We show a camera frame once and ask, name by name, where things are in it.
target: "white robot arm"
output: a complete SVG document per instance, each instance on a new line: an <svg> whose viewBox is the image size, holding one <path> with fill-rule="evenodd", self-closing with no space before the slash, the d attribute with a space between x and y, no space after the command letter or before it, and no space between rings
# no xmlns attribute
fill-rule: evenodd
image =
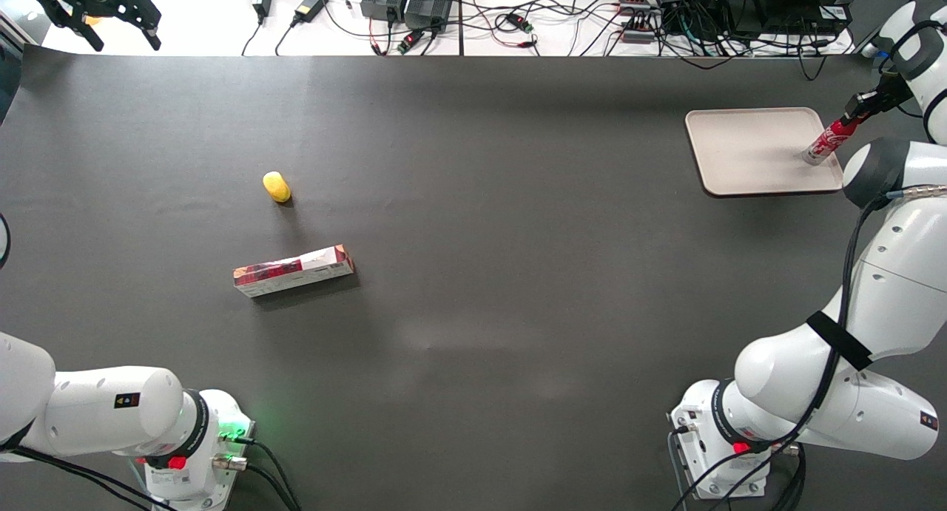
<svg viewBox="0 0 947 511"><path fill-rule="evenodd" d="M928 137L941 143L947 141L945 20L942 1L913 1L875 40L917 97ZM947 148L872 141L849 161L843 182L846 196L862 208L879 195L895 197L853 269L846 324L835 325L840 289L804 325L750 343L737 358L734 379L687 389L670 418L697 498L762 496L775 447L768 444L784 439L807 413L801 443L910 460L937 440L930 402L865 366L924 349L947 322ZM833 349L842 359L812 411Z"/></svg>
<svg viewBox="0 0 947 511"><path fill-rule="evenodd" d="M38 346L0 333L0 463L33 453L111 451L145 464L152 498L179 511L222 510L253 421L222 390L186 390L152 367L56 372Z"/></svg>

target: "dark gray surface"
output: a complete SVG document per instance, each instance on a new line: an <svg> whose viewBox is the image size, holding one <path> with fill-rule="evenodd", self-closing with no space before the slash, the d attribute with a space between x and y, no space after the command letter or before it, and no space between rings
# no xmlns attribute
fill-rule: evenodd
<svg viewBox="0 0 947 511"><path fill-rule="evenodd" d="M684 114L828 120L868 72L31 49L0 130L0 328L62 370L228 390L307 511L667 510L665 411L824 305L856 218L841 194L707 197ZM920 137L883 117L843 154L894 132ZM291 208L260 185L274 169ZM258 302L230 286L336 243L358 278ZM944 406L945 357L941 336L876 367ZM911 463L813 447L802 509L937 508L945 459L943 440ZM4 511L126 508L42 466L0 472ZM278 507L241 477L234 511Z"/></svg>

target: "red light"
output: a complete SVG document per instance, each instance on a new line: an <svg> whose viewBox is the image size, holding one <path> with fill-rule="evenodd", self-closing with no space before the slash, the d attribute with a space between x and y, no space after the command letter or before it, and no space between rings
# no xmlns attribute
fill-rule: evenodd
<svg viewBox="0 0 947 511"><path fill-rule="evenodd" d="M186 464L186 457L175 456L168 460L168 468L172 468L172 470L182 470Z"/></svg>

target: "beige tray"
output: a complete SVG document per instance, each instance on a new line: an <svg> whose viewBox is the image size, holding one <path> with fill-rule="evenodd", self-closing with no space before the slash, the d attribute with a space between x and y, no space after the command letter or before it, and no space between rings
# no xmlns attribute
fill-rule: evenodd
<svg viewBox="0 0 947 511"><path fill-rule="evenodd" d="M694 110L684 122L710 194L842 189L842 167L835 153L818 166L798 157L825 130L813 109Z"/></svg>

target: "box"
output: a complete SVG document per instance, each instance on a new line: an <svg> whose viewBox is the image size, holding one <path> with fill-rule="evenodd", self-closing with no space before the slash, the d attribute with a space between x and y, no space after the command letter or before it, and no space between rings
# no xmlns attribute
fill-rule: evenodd
<svg viewBox="0 0 947 511"><path fill-rule="evenodd" d="M355 264L346 248L336 245L295 258L235 268L234 288L248 297L258 297L353 272Z"/></svg>

